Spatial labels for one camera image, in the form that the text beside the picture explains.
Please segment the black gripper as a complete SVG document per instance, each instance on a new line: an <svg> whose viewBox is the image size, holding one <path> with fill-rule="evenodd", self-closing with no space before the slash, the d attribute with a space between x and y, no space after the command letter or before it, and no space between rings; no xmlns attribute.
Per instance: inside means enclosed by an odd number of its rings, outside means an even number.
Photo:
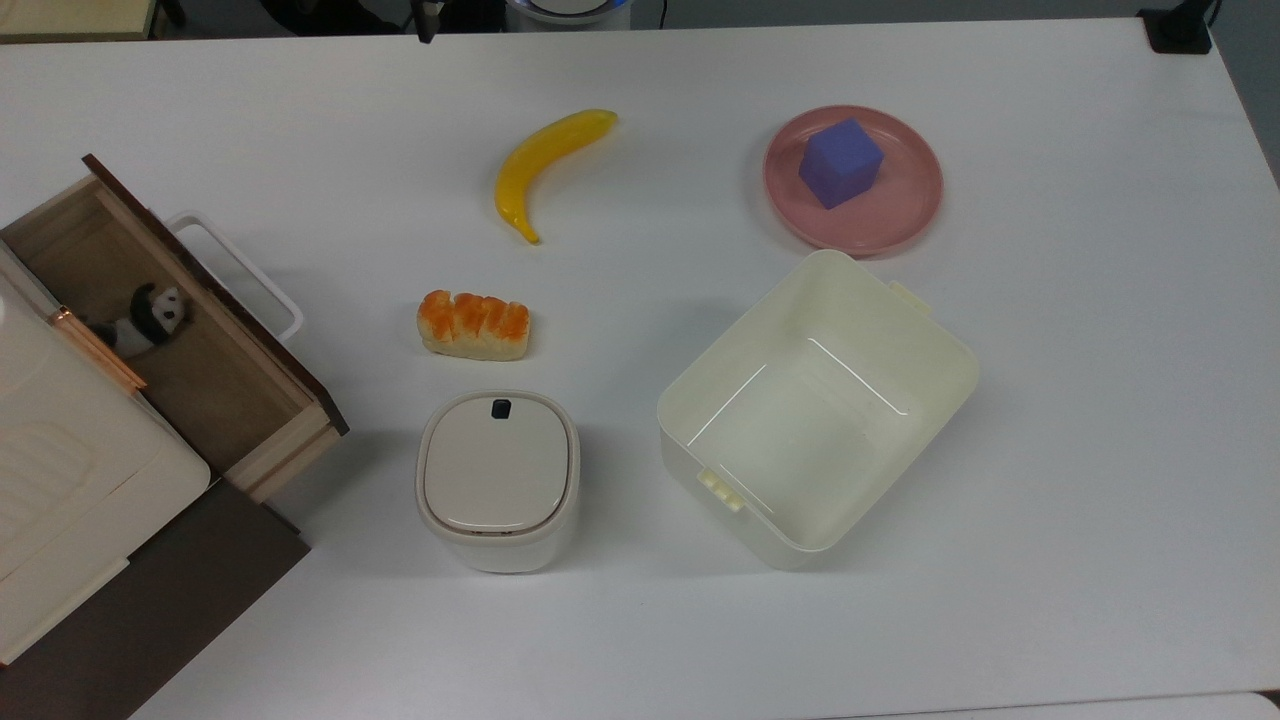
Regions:
<svg viewBox="0 0 1280 720"><path fill-rule="evenodd" d="M506 31L506 1L415 0L415 31L421 44L430 44L443 33L502 33Z"/></svg>

